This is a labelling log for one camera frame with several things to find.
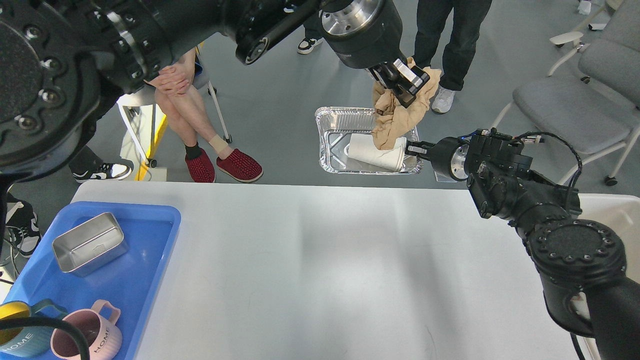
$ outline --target concrete floor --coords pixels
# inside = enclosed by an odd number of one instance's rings
[[[396,1],[404,19],[401,50],[406,55],[413,53],[416,4],[416,1]],[[418,125],[421,139],[436,142],[445,136],[488,127],[511,100],[514,88],[545,76],[550,66],[567,51],[567,47],[554,47],[548,38],[571,30],[584,19],[576,13],[576,7],[575,0],[494,0],[481,30],[464,91],[456,96],[449,113],[426,114]],[[434,67],[441,64],[442,49],[450,32],[451,20],[433,61]],[[586,29],[584,32],[586,42],[599,36]],[[371,107],[372,81],[363,70],[341,64],[327,44],[309,55],[298,55],[296,47],[302,37],[300,28],[249,67],[235,59],[236,45],[231,40],[214,35],[205,41],[202,58],[218,88],[220,106],[234,140],[232,145],[262,164],[264,176],[258,183],[464,188],[461,183],[437,183],[428,165],[416,176],[335,175],[322,170],[318,164],[315,110],[322,106]],[[574,58],[557,74],[580,76],[576,63]],[[590,86],[601,85],[592,81]],[[221,132],[213,101],[205,97],[205,103],[212,123]],[[533,125],[518,110],[511,110],[500,126],[502,132],[512,135],[532,129]],[[89,145],[105,161],[118,162],[125,131],[120,114],[114,108],[99,122],[97,135]],[[200,144],[206,145],[206,142],[201,140]],[[203,148],[213,154],[210,147]],[[528,146],[525,153],[534,156],[534,169],[556,181],[573,165],[570,152],[552,141]],[[614,187],[605,186],[602,179],[612,170],[618,155],[586,165],[578,188],[584,193],[640,196],[639,155],[640,147],[636,147],[617,176],[620,183]],[[184,147],[170,130],[162,139],[155,159],[159,167],[167,168],[168,181],[191,181],[184,163]],[[234,180],[218,171],[216,182],[233,183]],[[12,192],[33,203],[40,225],[45,229],[55,214],[69,203],[77,187],[70,171],[63,169],[45,179],[16,184]]]

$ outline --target mug handle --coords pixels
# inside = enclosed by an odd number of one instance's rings
[[[118,319],[120,318],[120,309],[111,305],[111,303],[108,302],[107,300],[96,300],[93,303],[91,310],[99,314],[102,311],[102,308],[104,308],[105,306],[111,309],[111,316],[109,316],[109,322],[115,325]]]
[[[57,318],[59,318],[59,319],[62,319],[63,317],[65,317],[68,314],[67,309],[65,309],[64,307],[62,307],[60,305],[56,305],[51,299],[42,299],[42,300],[40,300],[35,305],[31,306],[31,310],[33,311],[34,314],[37,314],[37,313],[41,312],[42,310],[46,309],[49,306],[52,306],[55,310],[57,310],[60,313],[57,316]]]

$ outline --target red shoe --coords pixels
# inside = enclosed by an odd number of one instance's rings
[[[189,175],[196,183],[213,183],[216,180],[216,171],[207,153],[200,149],[200,156],[189,160],[184,157],[189,168]]]
[[[216,164],[220,170],[241,183],[252,183],[262,176],[262,166],[251,156],[235,149],[228,158],[218,158]]]

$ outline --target clasped hands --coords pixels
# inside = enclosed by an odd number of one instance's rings
[[[164,67],[152,81],[146,81],[167,96],[185,96],[193,81],[193,73],[189,73],[182,63]]]

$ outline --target mug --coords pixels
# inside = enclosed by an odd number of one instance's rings
[[[100,315],[100,311],[105,306],[111,309],[109,320]],[[111,305],[107,300],[96,300],[91,309],[76,310],[62,320],[82,332],[89,344],[91,360],[111,360],[122,346],[122,333],[115,325],[119,317],[120,309]],[[80,360],[76,343],[71,336],[62,330],[53,331],[51,350],[60,359]]]
[[[44,299],[29,306],[22,301],[11,301],[0,306],[0,319],[28,318],[30,316],[42,316],[42,311],[52,306],[59,312],[58,318],[67,314],[64,307],[57,306],[50,299]],[[53,328],[50,327],[23,327],[0,331],[0,351],[13,356],[33,357],[45,352],[49,348],[49,339]]]

